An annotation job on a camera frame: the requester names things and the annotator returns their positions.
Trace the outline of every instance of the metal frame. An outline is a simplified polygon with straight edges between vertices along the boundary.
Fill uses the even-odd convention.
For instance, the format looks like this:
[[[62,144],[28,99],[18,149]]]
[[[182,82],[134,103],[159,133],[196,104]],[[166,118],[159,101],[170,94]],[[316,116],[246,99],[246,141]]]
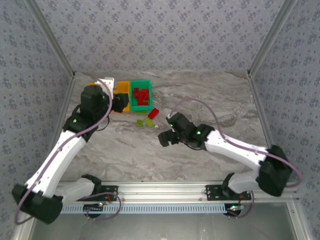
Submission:
[[[61,131],[62,131],[62,127],[63,127],[63,125],[65,123],[65,117],[67,115],[68,106],[69,106],[69,103],[70,103],[72,92],[74,90],[74,86],[75,86],[75,77],[72,76],[71,79],[70,79],[70,82],[68,84],[64,99],[63,99],[63,103],[62,103],[62,107],[61,107],[60,114],[59,114],[59,117],[58,117],[58,121],[57,121],[57,124],[55,126],[54,133],[53,133],[53,138],[52,138],[52,141],[50,142],[48,154],[55,147],[55,145],[56,145],[56,143],[57,143],[57,141],[58,141],[58,139],[60,137],[60,134],[61,134]]]
[[[204,193],[206,185],[219,185],[221,181],[105,181],[103,185],[117,185],[118,195],[123,205],[128,204],[217,204],[232,203],[232,201],[207,201]],[[307,225],[299,195],[295,188],[287,188],[281,197],[274,197],[262,190],[254,192],[254,199],[259,203],[286,203],[291,222],[298,240],[312,240],[312,235]],[[77,201],[73,204],[88,203]],[[28,240],[34,225],[34,219],[16,228],[13,240]]]
[[[250,77],[254,77],[257,73],[279,32],[286,23],[289,14],[296,5],[296,2],[297,0],[284,0],[257,54],[255,55],[251,66],[248,69]]]
[[[259,115],[259,119],[260,119],[260,123],[261,123],[262,130],[264,133],[265,141],[266,141],[267,146],[270,148],[274,144],[274,140],[273,140],[273,137],[271,134],[271,130],[270,130],[268,121],[267,121],[264,107],[263,107],[261,100],[260,100],[260,97],[259,97],[259,92],[258,92],[255,81],[249,75],[248,75],[248,82],[249,82],[249,86],[250,86],[250,89],[252,92],[252,97],[253,97],[253,100],[255,103],[255,107],[256,107],[256,110]]]
[[[63,67],[66,74],[68,74],[69,77],[72,77],[74,75],[74,71],[72,70],[72,67],[62,50],[61,46],[58,43],[57,38],[55,37],[53,31],[51,30],[44,14],[42,13],[40,7],[36,3],[35,0],[24,0],[26,6],[29,8],[31,14],[33,15],[34,20],[42,30],[42,33],[44,34],[46,40],[50,44],[53,52],[55,53],[56,57],[58,58],[61,66]]]

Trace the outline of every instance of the green container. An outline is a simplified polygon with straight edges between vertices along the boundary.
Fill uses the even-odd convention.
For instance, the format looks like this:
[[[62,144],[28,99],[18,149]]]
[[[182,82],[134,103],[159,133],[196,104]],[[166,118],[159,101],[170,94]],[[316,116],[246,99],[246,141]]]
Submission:
[[[149,89],[149,104],[138,106],[134,96],[134,88]],[[131,80],[130,81],[130,111],[151,111],[152,110],[152,86],[150,80]]]

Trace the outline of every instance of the white cable organizer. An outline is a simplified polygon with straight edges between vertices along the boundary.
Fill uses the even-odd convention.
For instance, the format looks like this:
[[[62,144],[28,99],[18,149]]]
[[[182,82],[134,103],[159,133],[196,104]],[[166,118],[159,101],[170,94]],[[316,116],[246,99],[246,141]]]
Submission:
[[[61,214],[86,214],[84,204],[70,204],[62,209]],[[118,203],[111,203],[102,207],[93,207],[89,214],[114,214],[119,208]],[[227,210],[224,203],[198,203],[198,204],[137,204],[124,203],[120,214],[225,214]]]

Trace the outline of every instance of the enclosure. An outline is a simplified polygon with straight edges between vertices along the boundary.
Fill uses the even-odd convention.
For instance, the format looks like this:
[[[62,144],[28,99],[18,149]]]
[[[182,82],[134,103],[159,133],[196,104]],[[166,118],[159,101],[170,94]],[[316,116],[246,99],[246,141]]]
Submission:
[[[318,1],[2,0],[0,9],[1,239],[232,239],[248,238],[246,231],[253,239],[320,239]],[[170,129],[166,117],[186,98],[206,102],[226,135],[281,146],[302,184],[282,197],[255,192],[256,207],[245,219],[211,211],[129,212],[95,223],[64,209],[53,224],[16,227],[13,186],[44,162],[84,87],[105,77],[120,85],[150,80],[155,126],[137,126],[146,116],[132,109],[112,112],[61,185],[91,174],[119,186],[124,207],[209,206],[207,184],[249,168],[222,154],[160,145],[158,135]],[[185,102],[178,111],[195,125],[216,127],[199,103]],[[65,229],[68,222],[73,226]]]

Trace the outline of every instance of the mounting plate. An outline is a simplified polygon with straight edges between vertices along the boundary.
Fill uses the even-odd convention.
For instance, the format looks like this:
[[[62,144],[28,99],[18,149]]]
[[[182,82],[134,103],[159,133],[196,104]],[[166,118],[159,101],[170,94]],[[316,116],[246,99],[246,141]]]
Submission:
[[[221,185],[206,185],[205,191],[206,199],[208,201],[239,201],[239,200],[251,200],[250,192],[242,192],[241,195],[244,197],[240,198],[240,194],[232,193],[230,196],[225,196]]]

